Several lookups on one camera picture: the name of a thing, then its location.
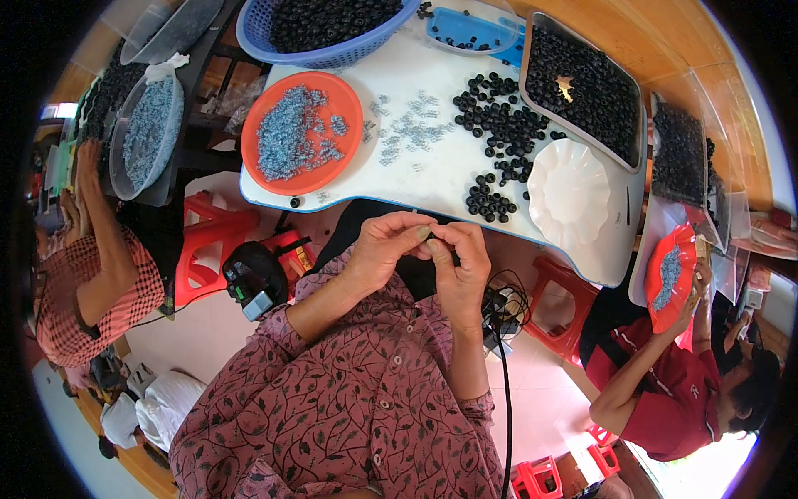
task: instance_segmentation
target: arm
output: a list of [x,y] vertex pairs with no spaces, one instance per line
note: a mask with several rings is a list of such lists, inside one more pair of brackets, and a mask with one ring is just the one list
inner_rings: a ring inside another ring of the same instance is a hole
[[95,227],[100,272],[77,289],[77,306],[87,326],[94,326],[138,279],[138,268],[124,243],[122,229],[106,204],[97,179],[100,146],[87,142],[78,151],[81,194]]
[[712,269],[709,265],[699,260],[696,264],[696,272],[701,276],[694,279],[698,295],[701,302],[698,304],[696,315],[693,320],[693,353],[699,355],[701,352],[712,350]]
[[327,281],[315,293],[286,310],[288,323],[308,344],[321,339],[330,326],[369,295],[343,275]]
[[[432,230],[440,238],[427,241],[435,263],[438,300],[452,324],[452,362],[446,381],[457,400],[473,400],[490,390],[481,305],[491,263],[480,226],[457,222],[434,224]],[[447,244],[460,258],[459,267],[454,266]]]
[[652,336],[606,384],[591,404],[591,419],[595,424],[616,435],[623,433],[638,404],[639,398],[634,395],[634,391],[662,352],[687,329],[696,299],[688,299],[676,323],[667,331]]
[[306,342],[317,342],[335,321],[385,286],[397,261],[417,251],[429,234],[426,224],[434,221],[409,212],[367,220],[344,271],[289,308],[286,317],[290,325]]

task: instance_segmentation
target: red shirt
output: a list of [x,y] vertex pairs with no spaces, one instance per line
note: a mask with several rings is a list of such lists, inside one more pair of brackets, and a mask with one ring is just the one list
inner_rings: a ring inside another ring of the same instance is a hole
[[[610,334],[631,356],[654,333],[651,319],[644,317]],[[604,390],[618,368],[596,347],[585,371],[593,384]],[[711,350],[695,355],[671,343],[644,382],[621,438],[641,446],[656,461],[681,459],[721,439],[715,408],[721,376]]]

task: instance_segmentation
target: hand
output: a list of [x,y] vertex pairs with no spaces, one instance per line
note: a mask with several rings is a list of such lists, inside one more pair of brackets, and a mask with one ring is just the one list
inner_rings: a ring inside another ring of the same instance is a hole
[[100,163],[99,141],[86,141],[77,150],[77,182],[79,185],[99,184],[97,166]]
[[693,278],[693,285],[698,296],[709,301],[712,298],[709,296],[709,293],[712,292],[712,268],[706,259],[702,258],[696,262],[695,273],[699,275],[699,279]]
[[[698,289],[700,282],[701,281],[699,281],[698,278],[693,275],[693,287]],[[665,331],[665,334],[668,337],[671,339],[676,339],[676,337],[678,337],[681,333],[687,331],[690,321],[693,320],[693,311],[695,310],[699,299],[701,299],[700,294],[690,293],[690,296],[687,298],[684,307],[682,307],[681,312],[679,312],[676,322]]]
[[349,289],[366,297],[388,283],[402,256],[423,258],[418,246],[434,223],[431,216],[411,212],[389,213],[364,222],[352,258],[341,273]]
[[[453,331],[478,336],[482,341],[482,297],[491,271],[482,229],[465,222],[431,227],[440,238],[427,241],[437,272],[440,308],[452,323]],[[454,266],[447,244],[460,257],[459,267]]]
[[740,321],[739,321],[740,328],[746,327],[746,326],[750,326],[751,325],[751,319],[752,319],[752,317],[751,317],[751,312],[750,311],[743,312],[743,316],[740,317]]

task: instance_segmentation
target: wooden wall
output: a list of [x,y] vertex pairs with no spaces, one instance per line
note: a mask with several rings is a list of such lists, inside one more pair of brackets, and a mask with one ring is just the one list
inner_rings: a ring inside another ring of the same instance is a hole
[[[713,163],[751,209],[773,205],[762,132],[734,57],[698,0],[508,0],[525,16],[541,10],[568,25],[625,67],[644,92],[695,69],[728,138]],[[723,164],[731,165],[725,172]]]

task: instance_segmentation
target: chair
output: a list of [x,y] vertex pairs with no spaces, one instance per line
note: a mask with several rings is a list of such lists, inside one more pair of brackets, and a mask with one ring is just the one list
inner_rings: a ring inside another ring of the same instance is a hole
[[316,255],[310,249],[310,237],[302,237],[296,229],[289,228],[260,243],[269,248],[277,256],[282,269],[286,272],[288,299],[294,299],[296,283],[316,264]]
[[[224,275],[196,263],[194,253],[213,243],[222,243],[221,260],[224,261],[247,237],[258,228],[260,215],[255,210],[229,212],[211,205],[211,195],[198,192],[184,201],[184,217],[194,212],[207,219],[186,227],[183,231],[183,253],[177,264],[175,275],[175,307],[183,307],[209,291],[222,291],[227,288]],[[192,287],[189,279],[199,284]]]
[[591,453],[604,478],[609,478],[621,470],[621,465],[618,463],[618,458],[615,457],[615,451],[612,450],[612,447],[601,447],[599,444],[593,444],[587,448],[587,452]]
[[593,438],[596,440],[596,443],[600,446],[608,446],[612,442],[618,440],[617,435],[610,433],[595,423],[593,426],[587,429],[587,432],[593,436]]
[[[520,462],[516,466],[516,471],[518,477],[512,481],[512,488],[517,497],[521,497],[522,490],[526,490],[531,499],[560,499],[563,496],[563,483],[560,481],[557,463],[553,456],[543,459],[534,466],[529,461]],[[556,487],[551,492],[546,487],[546,480],[549,477],[554,478]]]
[[546,348],[562,357],[564,360],[582,366],[579,360],[579,337],[582,335],[582,325],[585,323],[587,313],[590,311],[599,290],[587,281],[580,278],[572,270],[560,267],[545,256],[535,259],[532,264],[538,270],[538,279],[529,298],[529,316],[535,311],[546,285],[553,281],[574,297],[576,311],[571,323],[566,326],[557,326],[552,332],[547,333],[540,329],[531,320],[524,330],[537,338]]

